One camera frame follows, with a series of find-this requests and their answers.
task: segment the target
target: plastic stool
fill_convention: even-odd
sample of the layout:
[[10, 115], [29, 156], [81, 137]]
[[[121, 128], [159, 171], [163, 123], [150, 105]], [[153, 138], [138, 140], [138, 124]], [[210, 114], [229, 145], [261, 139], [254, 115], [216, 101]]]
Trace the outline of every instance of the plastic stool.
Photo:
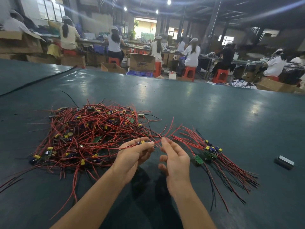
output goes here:
[[267, 78], [268, 78], [268, 79], [271, 79], [271, 80], [273, 80], [273, 81], [277, 81], [277, 82], [278, 82], [278, 76], [272, 76], [272, 75], [270, 75], [270, 76], [268, 76]]
[[118, 58], [109, 57], [108, 63], [112, 63], [112, 62], [116, 63], [118, 66], [121, 66], [120, 60]]
[[155, 71], [153, 72], [154, 77], [158, 77], [161, 75], [162, 65], [161, 62], [155, 62]]
[[74, 50], [66, 50], [66, 49], [63, 49], [63, 55], [72, 55], [72, 56], [76, 56], [77, 55], [77, 52], [74, 51]]
[[190, 79], [192, 79], [192, 82], [193, 82], [194, 79], [195, 79], [195, 73], [196, 73], [196, 68], [195, 68], [195, 67], [186, 66], [186, 67], [185, 67], [185, 72], [184, 72], [184, 74], [182, 75], [182, 77], [184, 77], [184, 78], [190, 78]]
[[228, 78], [229, 71], [228, 70], [221, 70], [218, 69], [216, 72], [215, 77], [213, 77], [212, 82], [213, 83], [226, 83]]

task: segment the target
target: black shirt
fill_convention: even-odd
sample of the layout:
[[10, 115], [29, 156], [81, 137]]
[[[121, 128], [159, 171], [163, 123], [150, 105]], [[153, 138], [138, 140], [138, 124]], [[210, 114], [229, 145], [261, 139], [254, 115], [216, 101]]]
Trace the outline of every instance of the black shirt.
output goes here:
[[218, 52], [216, 55], [218, 57], [220, 57], [220, 55], [223, 55], [222, 62], [224, 63], [224, 65], [229, 66], [233, 60], [234, 54], [235, 54], [235, 52], [233, 49], [225, 48], [222, 51]]

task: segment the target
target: dark green table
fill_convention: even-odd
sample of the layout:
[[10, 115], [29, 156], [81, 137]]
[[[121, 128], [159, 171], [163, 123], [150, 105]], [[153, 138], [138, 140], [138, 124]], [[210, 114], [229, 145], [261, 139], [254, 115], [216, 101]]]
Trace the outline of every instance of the dark green table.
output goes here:
[[[12, 75], [31, 75], [15, 61]], [[50, 65], [36, 66], [44, 73]], [[241, 168], [259, 174], [261, 187], [248, 195], [236, 187], [246, 200], [243, 205], [215, 177], [229, 207], [226, 212], [220, 197], [211, 216], [220, 228], [304, 228], [304, 114], [305, 96], [187, 83], [176, 80], [126, 76], [92, 70], [73, 70], [52, 77], [9, 95], [0, 97], [0, 178], [29, 168], [24, 158], [46, 136], [47, 113], [37, 109], [72, 106], [67, 92], [79, 105], [98, 103], [102, 99], [122, 105], [134, 104], [138, 111], [150, 110], [162, 121], [151, 123], [161, 132], [164, 126], [181, 123], [196, 127], [209, 141]], [[165, 178], [157, 164], [157, 150], [141, 166], [132, 183], [127, 185], [101, 228], [182, 228], [176, 205], [170, 198]], [[291, 171], [273, 163], [283, 155], [295, 162]], [[200, 167], [191, 164], [191, 182], [207, 209], [212, 202], [209, 179]], [[0, 228], [49, 228], [72, 206], [73, 201], [49, 220], [71, 193], [72, 175], [59, 181], [57, 175], [34, 170], [0, 194]], [[81, 176], [78, 195], [91, 186]]]

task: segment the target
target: table surface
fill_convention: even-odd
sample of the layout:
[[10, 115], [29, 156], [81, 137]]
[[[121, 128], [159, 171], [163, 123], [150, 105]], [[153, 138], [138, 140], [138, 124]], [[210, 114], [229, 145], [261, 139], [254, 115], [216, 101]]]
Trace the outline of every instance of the table surface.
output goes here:
[[[30, 67], [14, 62], [11, 76], [33, 73]], [[52, 67], [40, 64], [35, 69], [45, 73]], [[34, 151], [31, 147], [38, 146], [47, 135], [48, 124], [26, 124], [48, 123], [48, 113], [35, 110], [73, 105], [60, 90], [67, 92], [79, 106], [86, 104], [86, 99], [99, 103], [106, 98], [125, 106], [134, 104], [138, 111], [150, 110], [162, 119], [150, 125], [157, 132], [170, 125], [174, 117], [174, 126], [198, 128], [239, 167], [257, 173], [261, 185], [258, 189], [248, 195], [235, 188], [246, 200], [245, 205], [213, 173], [229, 208], [227, 213], [216, 194], [217, 207], [210, 215], [218, 229], [304, 228], [304, 96], [72, 70], [0, 97], [0, 124], [5, 129], [0, 131], [1, 183], [4, 177], [30, 167], [27, 160], [14, 158], [26, 157]], [[182, 228], [177, 207], [167, 192], [165, 176], [157, 168], [160, 155], [156, 150], [141, 165], [101, 228]], [[274, 164], [273, 159], [279, 155], [294, 161], [295, 167], [288, 171]], [[0, 228], [49, 228], [73, 204], [69, 202], [57, 217], [49, 220], [69, 197], [72, 178], [68, 175], [60, 181], [59, 176], [38, 169], [26, 173], [23, 180], [0, 194]], [[208, 176], [201, 167], [191, 164], [190, 178], [199, 198], [210, 209], [212, 192]], [[78, 195], [82, 196], [90, 186], [82, 175]]]

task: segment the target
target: hand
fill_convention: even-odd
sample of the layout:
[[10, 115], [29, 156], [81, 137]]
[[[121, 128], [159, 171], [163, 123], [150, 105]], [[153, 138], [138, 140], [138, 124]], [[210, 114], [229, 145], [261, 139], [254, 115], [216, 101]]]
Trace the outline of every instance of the hand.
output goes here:
[[120, 150], [134, 145], [133, 147], [120, 150], [111, 167], [115, 175], [119, 175], [124, 179], [125, 185], [131, 181], [138, 166], [145, 162], [155, 150], [155, 143], [153, 141], [135, 145], [137, 142], [147, 140], [149, 140], [148, 137], [134, 139], [122, 144], [119, 148]]
[[189, 169], [190, 158], [188, 154], [175, 142], [163, 137], [161, 151], [167, 155], [160, 156], [158, 168], [166, 174], [166, 183], [171, 196], [175, 196], [176, 192], [186, 186], [191, 185]]

